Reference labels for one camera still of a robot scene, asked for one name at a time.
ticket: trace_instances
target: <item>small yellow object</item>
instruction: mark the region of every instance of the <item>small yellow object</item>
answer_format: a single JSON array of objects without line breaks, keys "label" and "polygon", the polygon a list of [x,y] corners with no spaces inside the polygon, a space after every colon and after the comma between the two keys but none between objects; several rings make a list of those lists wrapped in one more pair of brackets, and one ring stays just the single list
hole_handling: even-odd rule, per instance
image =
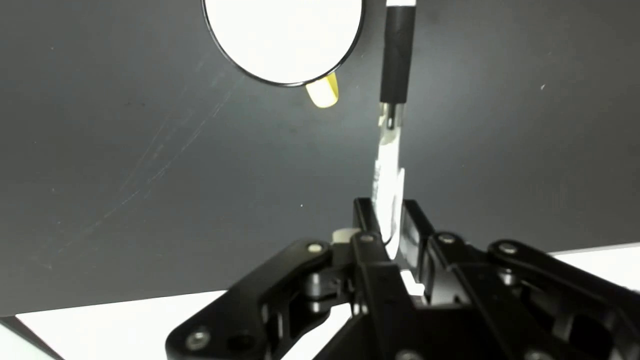
[{"label": "small yellow object", "polygon": [[306,85],[306,92],[318,109],[331,109],[338,105],[339,88],[336,70],[318,79],[316,82]]}]

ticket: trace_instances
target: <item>round white disc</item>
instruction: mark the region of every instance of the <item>round white disc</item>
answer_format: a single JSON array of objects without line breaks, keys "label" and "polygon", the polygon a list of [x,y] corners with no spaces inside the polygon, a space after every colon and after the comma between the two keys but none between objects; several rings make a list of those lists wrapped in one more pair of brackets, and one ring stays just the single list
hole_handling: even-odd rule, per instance
[{"label": "round white disc", "polygon": [[306,85],[351,48],[361,0],[205,0],[205,17],[241,70],[276,85]]}]

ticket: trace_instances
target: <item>black metal frame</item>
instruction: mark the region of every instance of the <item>black metal frame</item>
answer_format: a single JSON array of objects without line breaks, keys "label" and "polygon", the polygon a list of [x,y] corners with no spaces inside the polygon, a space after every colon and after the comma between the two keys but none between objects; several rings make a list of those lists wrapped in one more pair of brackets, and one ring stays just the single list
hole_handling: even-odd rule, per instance
[{"label": "black metal frame", "polygon": [[[351,318],[320,360],[637,360],[640,297],[526,244],[485,253],[435,233],[404,202],[399,257],[379,241],[369,200],[355,200],[360,233],[344,244],[287,247],[180,324],[171,360],[281,358],[336,304]],[[399,279],[411,270],[423,297]]]}]

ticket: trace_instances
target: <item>dark gray wall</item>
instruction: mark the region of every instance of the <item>dark gray wall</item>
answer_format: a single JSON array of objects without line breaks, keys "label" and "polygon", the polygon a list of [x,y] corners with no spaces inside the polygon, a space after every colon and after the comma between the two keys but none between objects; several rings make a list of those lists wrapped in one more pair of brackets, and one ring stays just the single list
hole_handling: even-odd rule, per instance
[{"label": "dark gray wall", "polygon": [[[546,251],[640,238],[640,3],[429,0],[408,193]],[[369,191],[382,0],[342,101],[254,82],[200,0],[4,0],[0,313],[226,288]]]}]

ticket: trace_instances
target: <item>gray backdrop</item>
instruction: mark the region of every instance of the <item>gray backdrop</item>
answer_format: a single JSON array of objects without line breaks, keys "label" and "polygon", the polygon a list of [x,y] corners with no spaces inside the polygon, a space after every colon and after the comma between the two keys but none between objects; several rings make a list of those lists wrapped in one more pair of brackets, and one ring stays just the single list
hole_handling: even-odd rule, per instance
[{"label": "gray backdrop", "polygon": [[[4,0],[0,313],[226,288],[368,196],[382,0],[342,101],[249,81],[200,0]],[[404,165],[484,249],[640,238],[640,3],[419,3]]]}]

